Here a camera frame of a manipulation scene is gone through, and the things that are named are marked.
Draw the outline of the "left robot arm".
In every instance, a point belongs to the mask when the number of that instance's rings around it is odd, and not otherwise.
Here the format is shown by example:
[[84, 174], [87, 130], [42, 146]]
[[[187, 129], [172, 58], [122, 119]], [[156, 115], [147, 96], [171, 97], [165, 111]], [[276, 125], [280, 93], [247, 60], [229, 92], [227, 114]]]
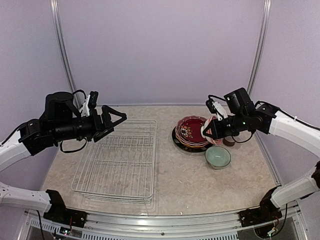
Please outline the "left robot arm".
[[[127, 115], [107, 105], [103, 105], [102, 113], [98, 114], [98, 95], [97, 91], [85, 95], [81, 108], [74, 105], [74, 92], [59, 91], [47, 95], [43, 114], [22, 123], [1, 142], [0, 169], [3, 171], [47, 148], [61, 148], [67, 140], [98, 142], [112, 133]], [[70, 218], [69, 209], [59, 192], [54, 190], [35, 191], [1, 183], [0, 204], [50, 213], [61, 223]]]

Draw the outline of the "light green ceramic bowl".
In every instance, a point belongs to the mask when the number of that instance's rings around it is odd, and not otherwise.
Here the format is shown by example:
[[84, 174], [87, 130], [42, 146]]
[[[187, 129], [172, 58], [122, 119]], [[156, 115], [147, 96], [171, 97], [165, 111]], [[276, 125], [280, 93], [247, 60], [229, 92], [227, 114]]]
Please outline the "light green ceramic bowl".
[[215, 145], [205, 151], [205, 160], [211, 168], [220, 170], [231, 163], [231, 154], [226, 148]]

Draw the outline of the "red patterned white bowl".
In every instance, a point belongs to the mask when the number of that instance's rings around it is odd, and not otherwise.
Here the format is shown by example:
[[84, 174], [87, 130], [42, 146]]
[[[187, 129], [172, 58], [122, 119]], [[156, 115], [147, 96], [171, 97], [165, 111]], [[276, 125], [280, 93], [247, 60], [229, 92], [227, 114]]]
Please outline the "red patterned white bowl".
[[208, 118], [205, 123], [203, 124], [203, 126], [200, 128], [200, 133], [201, 133], [201, 136], [206, 139], [209, 143], [213, 144], [213, 145], [220, 145], [222, 143], [222, 139], [212, 139], [210, 137], [207, 137], [204, 135], [203, 131], [205, 130], [205, 128], [209, 125], [210, 121], [211, 120], [214, 120], [214, 119], [217, 119], [217, 115], [216, 114], [213, 114], [210, 118]]

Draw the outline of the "brown cup white base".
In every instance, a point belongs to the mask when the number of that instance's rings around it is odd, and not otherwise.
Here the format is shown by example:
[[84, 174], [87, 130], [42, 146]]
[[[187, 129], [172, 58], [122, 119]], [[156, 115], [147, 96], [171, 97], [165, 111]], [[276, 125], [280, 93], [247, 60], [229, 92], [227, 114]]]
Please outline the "brown cup white base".
[[232, 138], [229, 138], [229, 137], [225, 137], [223, 140], [222, 140], [223, 144], [225, 146], [228, 146], [228, 147], [232, 147], [235, 145], [235, 141], [232, 139]]

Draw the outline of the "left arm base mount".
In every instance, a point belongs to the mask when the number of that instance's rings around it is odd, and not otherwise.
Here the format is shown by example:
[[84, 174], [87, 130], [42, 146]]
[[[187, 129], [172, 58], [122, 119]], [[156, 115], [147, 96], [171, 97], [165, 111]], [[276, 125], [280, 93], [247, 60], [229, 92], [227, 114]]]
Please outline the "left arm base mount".
[[87, 216], [85, 211], [70, 208], [54, 208], [43, 214], [46, 220], [78, 228], [84, 228]]

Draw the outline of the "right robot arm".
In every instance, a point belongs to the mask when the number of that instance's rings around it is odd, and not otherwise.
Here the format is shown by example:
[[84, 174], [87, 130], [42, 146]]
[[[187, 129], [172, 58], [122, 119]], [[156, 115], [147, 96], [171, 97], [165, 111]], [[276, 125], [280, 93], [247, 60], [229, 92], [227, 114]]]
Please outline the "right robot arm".
[[[288, 140], [309, 151], [316, 157], [320, 155], [320, 129], [301, 121], [281, 108], [264, 101], [253, 103], [245, 88], [241, 87], [226, 95], [223, 99], [227, 103], [231, 115], [221, 113], [223, 108], [209, 95], [206, 106], [216, 119], [208, 119], [200, 132], [209, 142], [234, 137], [240, 132], [248, 131], [254, 134], [260, 131], [266, 135]], [[317, 163], [303, 176], [284, 186], [269, 190], [259, 203], [256, 218], [266, 222], [276, 209], [297, 199], [304, 199], [320, 190], [320, 165]]]

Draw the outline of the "light pink plate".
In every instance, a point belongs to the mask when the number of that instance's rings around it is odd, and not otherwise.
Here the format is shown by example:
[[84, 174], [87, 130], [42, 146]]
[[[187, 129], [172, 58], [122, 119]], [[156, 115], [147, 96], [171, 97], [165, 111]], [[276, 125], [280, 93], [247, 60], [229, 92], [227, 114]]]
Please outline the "light pink plate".
[[183, 147], [187, 147], [190, 149], [200, 149], [200, 148], [209, 148], [212, 147], [213, 144], [208, 142], [207, 140], [203, 140], [200, 142], [194, 142], [191, 140], [185, 140], [183, 137], [180, 137], [176, 131], [174, 130], [172, 133], [172, 139], [177, 143], [181, 144]]

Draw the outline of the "black striped rim plate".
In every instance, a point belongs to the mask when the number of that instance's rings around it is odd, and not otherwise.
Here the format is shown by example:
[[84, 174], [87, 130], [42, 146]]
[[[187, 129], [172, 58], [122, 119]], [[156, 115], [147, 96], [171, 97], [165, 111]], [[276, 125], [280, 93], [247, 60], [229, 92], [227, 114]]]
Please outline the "black striped rim plate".
[[172, 138], [172, 141], [176, 147], [178, 147], [180, 150], [183, 150], [188, 153], [204, 153], [207, 149], [209, 149], [210, 147], [213, 146], [213, 144], [211, 144], [211, 143], [208, 143], [205, 146], [200, 147], [200, 148], [192, 148], [192, 147], [185, 146], [184, 144], [182, 144], [178, 140], [178, 138], [176, 136], [176, 128], [175, 127], [172, 130], [171, 138]]

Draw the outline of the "yellow polka dot plate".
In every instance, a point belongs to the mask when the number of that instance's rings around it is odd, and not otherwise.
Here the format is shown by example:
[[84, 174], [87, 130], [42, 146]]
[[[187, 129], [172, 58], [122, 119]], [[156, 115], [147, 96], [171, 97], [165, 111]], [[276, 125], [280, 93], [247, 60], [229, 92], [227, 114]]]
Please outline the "yellow polka dot plate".
[[200, 149], [208, 149], [209, 147], [213, 146], [212, 143], [207, 143], [203, 146], [188, 146], [188, 145], [181, 143], [177, 138], [173, 138], [172, 140], [179, 148], [186, 150], [186, 151], [190, 151], [190, 152], [198, 151]]

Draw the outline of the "dark pink dotted plate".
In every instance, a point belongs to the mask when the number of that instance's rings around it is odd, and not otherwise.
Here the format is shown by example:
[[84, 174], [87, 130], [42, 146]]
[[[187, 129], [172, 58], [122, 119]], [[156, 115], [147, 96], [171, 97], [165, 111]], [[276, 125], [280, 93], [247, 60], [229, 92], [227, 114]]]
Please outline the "dark pink dotted plate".
[[175, 127], [175, 136], [184, 146], [199, 149], [208, 144], [216, 145], [216, 142], [209, 142], [202, 136], [201, 127], [204, 126], [206, 118], [202, 116], [186, 116], [178, 121]]

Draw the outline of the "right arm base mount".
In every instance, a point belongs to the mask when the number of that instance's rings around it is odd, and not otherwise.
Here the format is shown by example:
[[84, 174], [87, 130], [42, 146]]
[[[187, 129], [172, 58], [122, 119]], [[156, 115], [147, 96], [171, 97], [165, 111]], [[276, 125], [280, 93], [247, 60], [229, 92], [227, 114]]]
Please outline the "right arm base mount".
[[267, 208], [247, 208], [238, 213], [241, 226], [249, 227], [280, 219], [283, 215], [279, 209], [269, 211]]

